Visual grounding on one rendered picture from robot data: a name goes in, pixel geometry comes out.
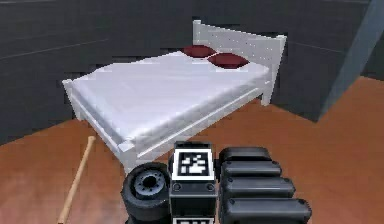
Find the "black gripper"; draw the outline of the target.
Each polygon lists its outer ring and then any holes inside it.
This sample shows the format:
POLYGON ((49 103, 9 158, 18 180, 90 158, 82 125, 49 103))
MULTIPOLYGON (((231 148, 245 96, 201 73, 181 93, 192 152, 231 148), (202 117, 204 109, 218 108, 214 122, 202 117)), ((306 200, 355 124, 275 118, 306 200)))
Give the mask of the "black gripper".
POLYGON ((124 179, 121 190, 128 220, 124 224, 170 224, 170 176, 160 162, 134 168, 124 179))

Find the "wooden baseball bat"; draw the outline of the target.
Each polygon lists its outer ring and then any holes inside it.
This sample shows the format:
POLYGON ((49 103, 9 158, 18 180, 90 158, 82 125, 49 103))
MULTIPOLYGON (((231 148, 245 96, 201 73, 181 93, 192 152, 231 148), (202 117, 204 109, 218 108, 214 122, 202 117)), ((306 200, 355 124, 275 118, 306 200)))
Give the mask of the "wooden baseball bat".
POLYGON ((92 147, 94 145, 95 140, 96 140, 95 136, 89 136, 87 139, 86 148, 84 150, 84 153, 83 153, 82 159, 80 161, 79 167, 76 171, 75 177, 73 179, 73 182, 72 182, 71 187, 68 191, 65 202, 63 204, 63 208, 62 208, 60 215, 57 219, 57 224, 66 224, 66 222, 67 222, 74 196, 75 196, 76 191, 78 189, 84 168, 85 168, 86 163, 88 161, 89 154, 92 150, 92 147))

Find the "white bed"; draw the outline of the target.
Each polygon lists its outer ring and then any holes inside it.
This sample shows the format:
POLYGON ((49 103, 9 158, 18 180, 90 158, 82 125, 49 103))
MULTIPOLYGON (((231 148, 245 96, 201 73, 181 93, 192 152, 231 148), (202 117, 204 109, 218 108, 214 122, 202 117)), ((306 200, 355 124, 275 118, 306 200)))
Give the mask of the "white bed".
POLYGON ((255 98, 271 101, 286 36, 269 37, 193 23, 193 42, 246 59, 226 69, 181 51, 112 63, 63 86, 125 171, 155 160, 255 98))

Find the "dark red pillow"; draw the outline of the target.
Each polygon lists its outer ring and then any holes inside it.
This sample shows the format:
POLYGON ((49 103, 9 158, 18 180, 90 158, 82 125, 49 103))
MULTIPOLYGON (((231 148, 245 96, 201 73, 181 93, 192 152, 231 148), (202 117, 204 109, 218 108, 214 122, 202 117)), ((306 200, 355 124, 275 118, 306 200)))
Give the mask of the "dark red pillow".
POLYGON ((249 61, 242 56, 232 53, 218 53, 209 57, 208 61, 224 69, 237 69, 249 63, 249 61))
POLYGON ((205 45, 190 45, 184 47, 182 49, 182 52, 185 55, 193 58, 206 58, 216 54, 216 51, 214 49, 205 45))

